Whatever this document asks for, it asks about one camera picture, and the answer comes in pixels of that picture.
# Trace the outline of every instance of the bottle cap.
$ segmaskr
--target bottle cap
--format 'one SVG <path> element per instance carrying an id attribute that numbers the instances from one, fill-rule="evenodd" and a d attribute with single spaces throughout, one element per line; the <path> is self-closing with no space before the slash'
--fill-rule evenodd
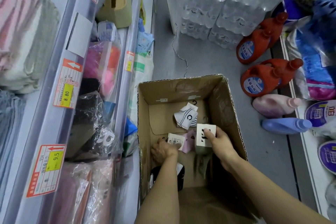
<path id="1" fill-rule="evenodd" d="M 291 70 L 297 70 L 300 67 L 303 66 L 303 60 L 302 59 L 293 59 L 288 62 L 288 68 Z"/>
<path id="2" fill-rule="evenodd" d="M 287 104 L 292 108 L 297 108 L 302 104 L 302 100 L 300 98 L 289 98 Z"/>
<path id="3" fill-rule="evenodd" d="M 287 19 L 288 19 L 288 14 L 286 12 L 279 13 L 275 17 L 276 22 L 279 22 L 281 24 L 284 24 Z"/>
<path id="4" fill-rule="evenodd" d="M 266 38 L 269 38 L 269 37 L 271 37 L 271 35 L 272 35 L 272 31 L 270 30 L 270 29 L 264 29 L 263 31 L 262 31 L 262 34 L 263 34 L 263 36 L 265 36 Z"/>
<path id="5" fill-rule="evenodd" d="M 284 74 L 283 69 L 281 69 L 279 67 L 276 67 L 276 68 L 272 69 L 272 71 L 271 71 L 271 75 L 273 75 L 274 77 L 277 77 L 277 78 L 283 76 L 283 74 Z"/>
<path id="6" fill-rule="evenodd" d="M 296 120 L 295 125 L 297 128 L 302 130 L 307 130 L 313 126 L 310 120 L 303 120 L 303 119 Z"/>

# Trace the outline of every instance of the person's right hand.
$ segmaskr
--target person's right hand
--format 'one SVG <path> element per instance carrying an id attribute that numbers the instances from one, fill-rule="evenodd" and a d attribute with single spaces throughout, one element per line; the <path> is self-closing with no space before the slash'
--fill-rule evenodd
<path id="1" fill-rule="evenodd" d="M 220 159 L 222 166 L 230 172 L 232 162 L 239 160 L 239 155 L 232 146 L 228 135 L 216 126 L 216 137 L 208 129 L 204 129 L 204 135 L 210 140 L 212 150 Z"/>

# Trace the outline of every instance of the purple label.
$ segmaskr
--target purple label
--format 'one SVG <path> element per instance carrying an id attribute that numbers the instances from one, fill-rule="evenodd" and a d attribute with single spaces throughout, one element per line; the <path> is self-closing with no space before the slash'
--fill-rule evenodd
<path id="1" fill-rule="evenodd" d="M 322 144 L 318 150 L 318 157 L 326 169 L 336 174 L 336 141 Z"/>
<path id="2" fill-rule="evenodd" d="M 308 107 L 305 118 L 311 121 L 313 128 L 323 126 L 335 118 L 335 107 L 336 100 L 315 103 Z"/>

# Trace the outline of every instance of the open cardboard box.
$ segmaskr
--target open cardboard box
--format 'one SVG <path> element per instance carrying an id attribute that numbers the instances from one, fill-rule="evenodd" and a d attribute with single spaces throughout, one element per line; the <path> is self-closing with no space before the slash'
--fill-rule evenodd
<path id="1" fill-rule="evenodd" d="M 151 145 L 168 133 L 183 134 L 173 114 L 190 102 L 198 107 L 198 123 L 214 124 L 231 139 L 238 154 L 247 160 L 227 79 L 221 75 L 144 82 L 138 88 L 138 140 L 141 159 L 141 203 L 149 192 Z M 198 172 L 195 152 L 179 152 L 185 166 L 184 184 L 179 192 L 180 223 L 255 223 L 258 211 L 213 154 L 207 179 Z"/>

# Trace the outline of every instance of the pink package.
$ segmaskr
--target pink package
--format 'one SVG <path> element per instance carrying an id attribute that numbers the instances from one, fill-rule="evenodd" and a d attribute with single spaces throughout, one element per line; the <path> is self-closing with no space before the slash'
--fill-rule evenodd
<path id="1" fill-rule="evenodd" d="M 109 99 L 115 86 L 120 48 L 113 42 L 90 43 L 83 78 L 96 78 L 101 83 L 100 94 Z"/>
<path id="2" fill-rule="evenodd" d="M 190 130 L 183 135 L 185 137 L 185 141 L 183 144 L 182 151 L 184 153 L 188 153 L 192 150 L 195 150 L 195 138 L 196 138 L 196 131 Z"/>

